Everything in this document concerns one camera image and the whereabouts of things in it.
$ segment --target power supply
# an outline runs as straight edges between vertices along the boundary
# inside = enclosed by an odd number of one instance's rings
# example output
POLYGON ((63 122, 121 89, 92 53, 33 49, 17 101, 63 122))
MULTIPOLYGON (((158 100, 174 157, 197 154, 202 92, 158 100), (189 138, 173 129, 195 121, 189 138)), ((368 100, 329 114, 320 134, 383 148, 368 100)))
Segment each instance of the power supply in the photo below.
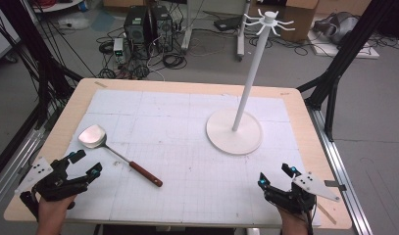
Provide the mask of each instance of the power supply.
POLYGON ((157 39, 159 51, 170 52, 173 50, 173 19, 165 6, 151 8, 153 37, 157 39))
POLYGON ((125 48, 123 38, 114 39, 114 56, 118 64, 125 64, 125 48))
POLYGON ((150 18, 146 6, 130 6, 125 18, 124 30, 129 48, 136 58, 149 59, 148 46, 152 42, 150 18))

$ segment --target human hand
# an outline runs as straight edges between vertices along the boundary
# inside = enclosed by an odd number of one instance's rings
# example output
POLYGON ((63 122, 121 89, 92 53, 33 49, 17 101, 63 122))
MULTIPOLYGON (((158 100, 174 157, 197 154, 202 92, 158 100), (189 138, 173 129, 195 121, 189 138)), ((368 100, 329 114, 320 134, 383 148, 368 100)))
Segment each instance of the human hand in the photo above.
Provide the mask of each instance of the human hand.
POLYGON ((277 208, 282 220, 282 235, 307 235, 307 224, 300 214, 293 214, 284 209, 277 208))
POLYGON ((75 198, 76 195, 73 195, 56 202, 47 202, 44 198, 40 198, 39 225, 36 234, 59 235, 67 215, 68 206, 75 198))

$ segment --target round white base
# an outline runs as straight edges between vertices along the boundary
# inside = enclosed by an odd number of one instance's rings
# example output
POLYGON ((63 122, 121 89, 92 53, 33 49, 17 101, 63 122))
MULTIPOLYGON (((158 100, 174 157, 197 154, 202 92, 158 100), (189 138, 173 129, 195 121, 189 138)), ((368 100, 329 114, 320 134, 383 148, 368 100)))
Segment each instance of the round white base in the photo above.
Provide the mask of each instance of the round white base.
POLYGON ((208 119, 206 132, 218 149, 233 155, 246 155, 261 145, 263 130, 254 117, 244 112, 238 129, 233 131, 236 113, 235 109, 215 112, 208 119))

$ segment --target grid paper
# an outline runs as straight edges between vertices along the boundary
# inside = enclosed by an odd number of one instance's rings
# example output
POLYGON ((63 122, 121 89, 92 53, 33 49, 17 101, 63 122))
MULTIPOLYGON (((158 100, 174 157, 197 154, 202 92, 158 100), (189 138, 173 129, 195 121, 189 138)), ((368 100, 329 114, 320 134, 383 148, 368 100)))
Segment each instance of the grid paper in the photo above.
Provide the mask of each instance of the grid paper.
POLYGON ((86 157, 68 168, 70 177, 101 163, 101 176, 76 198, 68 218, 149 224, 242 227, 280 225, 276 208, 257 184, 262 172, 274 187, 289 190, 287 163, 301 172, 300 158, 281 99, 249 97, 245 112, 261 124, 261 146, 245 156, 216 149, 206 135, 212 113, 237 109, 240 97, 98 90, 80 122, 69 152, 86 157), (86 149, 78 135, 92 124, 107 132, 107 144, 163 181, 161 188, 105 148, 86 149))

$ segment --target metal frame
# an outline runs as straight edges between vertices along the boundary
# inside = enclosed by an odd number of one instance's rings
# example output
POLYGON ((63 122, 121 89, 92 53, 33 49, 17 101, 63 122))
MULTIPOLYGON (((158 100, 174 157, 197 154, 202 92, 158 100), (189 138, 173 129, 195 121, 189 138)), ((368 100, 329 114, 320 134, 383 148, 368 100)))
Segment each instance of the metal frame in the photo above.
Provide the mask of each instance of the metal frame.
POLYGON ((248 11, 250 9, 251 5, 251 0, 245 0, 245 5, 244 5, 244 15, 242 16, 242 22, 241 22, 241 28, 238 31, 238 41, 236 45, 236 56, 238 61, 242 61, 242 58, 244 57, 244 40, 245 40, 245 22, 247 21, 247 18, 245 17, 246 14, 248 14, 248 11))
POLYGON ((308 112, 318 132, 318 136, 324 147, 324 153, 327 156, 327 160, 336 181, 339 185, 345 185, 346 187, 346 190, 341 192, 342 197, 346 203, 346 208, 351 215, 358 234, 372 235, 373 232, 371 231, 370 224, 368 223, 358 197, 355 194, 355 190, 352 186, 351 180, 349 179, 348 173, 346 172, 345 165, 343 165, 339 152, 337 151, 337 147, 334 142, 328 140, 327 133, 324 131, 325 121, 322 111, 308 109, 308 112))
POLYGON ((192 35, 193 22, 191 17, 190 0, 186 1, 187 17, 186 17, 186 30, 184 31, 183 41, 181 42, 181 51, 187 53, 189 49, 190 36, 192 35))
MULTIPOLYGON (((53 114, 52 108, 49 109, 49 114, 53 114)), ((0 202, 7 194, 11 186, 18 179, 19 174, 24 168, 25 164, 37 150, 40 142, 44 140, 46 128, 44 124, 42 127, 35 129, 31 128, 24 138, 24 141, 19 145, 16 152, 10 158, 10 161, 5 164, 5 167, 0 173, 0 202)))
POLYGON ((329 141, 333 141, 332 126, 339 80, 396 1, 399 0, 373 0, 327 70, 318 78, 297 87, 300 92, 316 87, 312 95, 305 100, 314 110, 320 110, 322 102, 328 98, 324 131, 329 141))
POLYGON ((0 155, 1 172, 6 163, 10 161, 15 150, 21 146, 27 132, 32 129, 34 121, 37 120, 35 129, 39 129, 42 123, 46 121, 50 101, 52 99, 67 99, 71 97, 74 89, 70 86, 65 76, 69 76, 75 81, 80 81, 82 76, 69 70, 53 58, 49 48, 38 33, 33 20, 30 18, 29 12, 25 9, 22 0, 0 0, 0 11, 26 46, 35 64, 23 56, 20 46, 12 40, 11 36, 0 25, 1 34, 19 52, 19 56, 24 62, 30 76, 38 79, 39 82, 39 103, 21 129, 16 133, 9 146, 0 155), (49 87, 52 87, 52 90, 54 90, 53 94, 49 93, 49 87))

